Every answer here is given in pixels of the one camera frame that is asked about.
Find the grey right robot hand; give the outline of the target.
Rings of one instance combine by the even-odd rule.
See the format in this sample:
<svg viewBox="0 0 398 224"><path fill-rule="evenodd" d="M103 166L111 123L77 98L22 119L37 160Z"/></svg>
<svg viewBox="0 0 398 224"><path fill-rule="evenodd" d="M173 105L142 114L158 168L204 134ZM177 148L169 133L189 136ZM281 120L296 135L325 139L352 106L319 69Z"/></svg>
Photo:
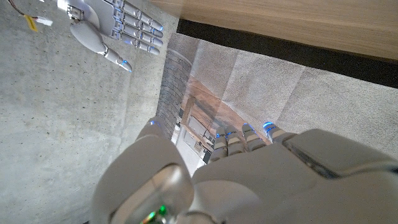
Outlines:
<svg viewBox="0 0 398 224"><path fill-rule="evenodd" d="M87 49L131 71L130 63L103 41L106 35L154 55L163 46L163 25L126 0L57 0L72 20L71 33Z"/></svg>

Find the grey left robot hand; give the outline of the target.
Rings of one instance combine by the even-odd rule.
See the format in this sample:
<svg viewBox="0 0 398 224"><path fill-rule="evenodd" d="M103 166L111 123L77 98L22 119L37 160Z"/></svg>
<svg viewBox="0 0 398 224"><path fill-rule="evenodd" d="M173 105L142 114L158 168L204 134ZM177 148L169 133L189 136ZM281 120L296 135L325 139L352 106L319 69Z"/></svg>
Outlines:
<svg viewBox="0 0 398 224"><path fill-rule="evenodd" d="M396 223L397 161L321 129L218 128L209 162L189 173L153 117L106 169L91 223Z"/></svg>

